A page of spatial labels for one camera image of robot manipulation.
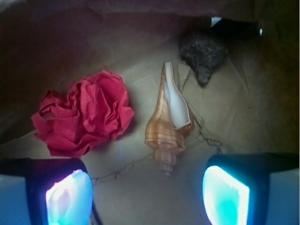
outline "red tissue paper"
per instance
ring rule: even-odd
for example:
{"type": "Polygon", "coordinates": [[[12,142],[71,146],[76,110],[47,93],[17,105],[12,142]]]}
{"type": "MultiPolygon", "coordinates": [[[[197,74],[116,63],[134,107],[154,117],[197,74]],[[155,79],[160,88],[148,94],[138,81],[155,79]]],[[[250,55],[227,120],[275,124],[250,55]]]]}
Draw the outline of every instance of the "red tissue paper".
{"type": "Polygon", "coordinates": [[[67,96],[48,90],[31,119],[52,156],[80,157],[123,134],[134,114],[122,78],[102,71],[73,82],[67,96]]]}

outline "orange striped shell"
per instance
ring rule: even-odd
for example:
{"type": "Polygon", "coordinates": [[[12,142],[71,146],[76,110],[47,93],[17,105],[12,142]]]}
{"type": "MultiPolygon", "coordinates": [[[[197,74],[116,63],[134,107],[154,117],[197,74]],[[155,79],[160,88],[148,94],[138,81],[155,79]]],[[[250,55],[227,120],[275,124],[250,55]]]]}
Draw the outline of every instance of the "orange striped shell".
{"type": "Polygon", "coordinates": [[[183,127],[176,127],[174,125],[165,92],[167,88],[166,82],[164,63],[157,106],[146,127],[145,143],[154,150],[154,158],[161,163],[164,173],[170,175],[173,166],[177,163],[177,156],[185,150],[184,137],[194,130],[195,125],[188,105],[190,123],[183,127]]]}

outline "dark fuzzy object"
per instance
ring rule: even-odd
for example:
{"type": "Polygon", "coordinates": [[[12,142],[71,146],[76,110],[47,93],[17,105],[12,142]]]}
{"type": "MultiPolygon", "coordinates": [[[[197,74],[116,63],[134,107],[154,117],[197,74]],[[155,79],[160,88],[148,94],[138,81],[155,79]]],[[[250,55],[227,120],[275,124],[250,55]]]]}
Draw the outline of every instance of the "dark fuzzy object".
{"type": "Polygon", "coordinates": [[[195,72],[201,87],[205,87],[215,69],[228,55],[228,48],[212,34],[194,31],[183,38],[179,46],[180,57],[195,72]]]}

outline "red crumpled paper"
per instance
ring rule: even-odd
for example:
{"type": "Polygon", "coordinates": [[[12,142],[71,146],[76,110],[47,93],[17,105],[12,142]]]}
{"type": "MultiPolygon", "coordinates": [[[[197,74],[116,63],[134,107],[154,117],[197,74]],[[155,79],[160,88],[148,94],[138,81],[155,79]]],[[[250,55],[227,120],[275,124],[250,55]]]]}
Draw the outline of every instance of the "red crumpled paper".
{"type": "Polygon", "coordinates": [[[52,156],[79,157],[123,134],[134,114],[122,78],[102,71],[73,82],[67,96],[48,90],[31,119],[52,156]]]}

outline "seashell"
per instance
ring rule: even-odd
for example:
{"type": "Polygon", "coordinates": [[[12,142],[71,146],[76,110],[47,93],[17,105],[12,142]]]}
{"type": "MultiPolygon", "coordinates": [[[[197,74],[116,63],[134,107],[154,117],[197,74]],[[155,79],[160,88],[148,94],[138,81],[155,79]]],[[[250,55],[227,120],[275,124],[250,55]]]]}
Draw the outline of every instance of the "seashell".
{"type": "Polygon", "coordinates": [[[194,128],[191,110],[175,86],[172,63],[165,62],[157,106],[145,132],[145,143],[154,150],[165,174],[172,172],[177,156],[185,150],[184,137],[194,128]]]}

